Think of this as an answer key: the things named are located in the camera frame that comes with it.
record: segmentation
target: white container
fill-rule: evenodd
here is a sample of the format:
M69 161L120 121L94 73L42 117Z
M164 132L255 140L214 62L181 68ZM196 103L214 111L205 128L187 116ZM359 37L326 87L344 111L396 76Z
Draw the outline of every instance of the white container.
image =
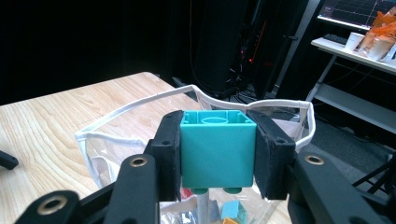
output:
M353 51L359 45L359 43L363 40L364 35L351 32L349 38L346 42L345 50Z

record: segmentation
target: table surface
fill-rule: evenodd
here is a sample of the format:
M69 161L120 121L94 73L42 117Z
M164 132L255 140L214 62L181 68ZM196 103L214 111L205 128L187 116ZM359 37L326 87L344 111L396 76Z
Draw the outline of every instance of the table surface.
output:
M396 60L390 60L390 62L388 63L376 62L369 59L364 53L345 50L344 45L324 39L323 37L313 40L311 44L324 51L328 51L331 54L335 54L337 56L347 58L351 61L371 66L375 69L387 72L392 75L396 75Z
M0 150L20 162L11 171L0 168L0 222L15 222L31 202L55 190L70 189L80 198L97 191L74 133L122 105L172 89L151 73L139 73L0 106ZM198 106L179 99L155 104ZM290 223L286 206L281 202L269 223Z

